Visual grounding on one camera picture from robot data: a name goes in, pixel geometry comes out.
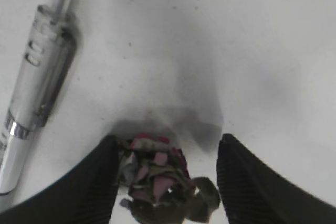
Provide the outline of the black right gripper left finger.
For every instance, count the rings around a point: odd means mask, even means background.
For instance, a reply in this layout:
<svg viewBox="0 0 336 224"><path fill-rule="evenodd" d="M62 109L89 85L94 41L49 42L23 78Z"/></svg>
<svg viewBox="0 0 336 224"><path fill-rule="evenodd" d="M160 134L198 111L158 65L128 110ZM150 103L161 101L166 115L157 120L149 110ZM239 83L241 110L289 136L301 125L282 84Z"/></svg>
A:
<svg viewBox="0 0 336 224"><path fill-rule="evenodd" d="M109 223L118 168L119 145L107 135L61 179L1 213L1 223Z"/></svg>

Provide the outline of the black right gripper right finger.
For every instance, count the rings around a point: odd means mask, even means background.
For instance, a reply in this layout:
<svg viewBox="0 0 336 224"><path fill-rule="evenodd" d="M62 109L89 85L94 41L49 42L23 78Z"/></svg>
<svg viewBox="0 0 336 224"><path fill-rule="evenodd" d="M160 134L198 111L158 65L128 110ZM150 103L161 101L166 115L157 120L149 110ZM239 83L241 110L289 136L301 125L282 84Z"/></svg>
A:
<svg viewBox="0 0 336 224"><path fill-rule="evenodd" d="M217 185L229 223L335 223L335 207L276 173L236 137L218 145Z"/></svg>

